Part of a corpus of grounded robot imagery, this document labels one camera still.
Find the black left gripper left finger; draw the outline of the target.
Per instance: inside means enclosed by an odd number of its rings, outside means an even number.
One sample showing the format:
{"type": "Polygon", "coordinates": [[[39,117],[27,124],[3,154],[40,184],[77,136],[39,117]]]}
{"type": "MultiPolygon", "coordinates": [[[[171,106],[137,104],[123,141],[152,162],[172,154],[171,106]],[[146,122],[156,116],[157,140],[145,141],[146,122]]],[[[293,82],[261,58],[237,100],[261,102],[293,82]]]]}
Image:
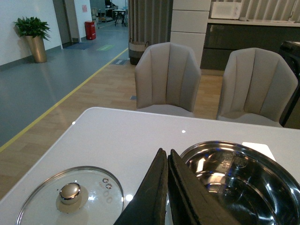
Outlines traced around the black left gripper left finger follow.
{"type": "Polygon", "coordinates": [[[160,148],[135,196],[115,221],[115,224],[164,225],[167,185],[167,155],[160,148]]]}

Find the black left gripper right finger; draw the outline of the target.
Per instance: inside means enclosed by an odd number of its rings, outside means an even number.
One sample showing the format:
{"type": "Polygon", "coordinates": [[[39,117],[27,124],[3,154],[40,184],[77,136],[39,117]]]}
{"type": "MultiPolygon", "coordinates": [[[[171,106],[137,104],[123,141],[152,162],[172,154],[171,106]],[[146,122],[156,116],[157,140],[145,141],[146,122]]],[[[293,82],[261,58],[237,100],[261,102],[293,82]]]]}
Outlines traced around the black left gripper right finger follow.
{"type": "Polygon", "coordinates": [[[168,195],[175,225],[239,225],[175,150],[168,156],[168,195]]]}

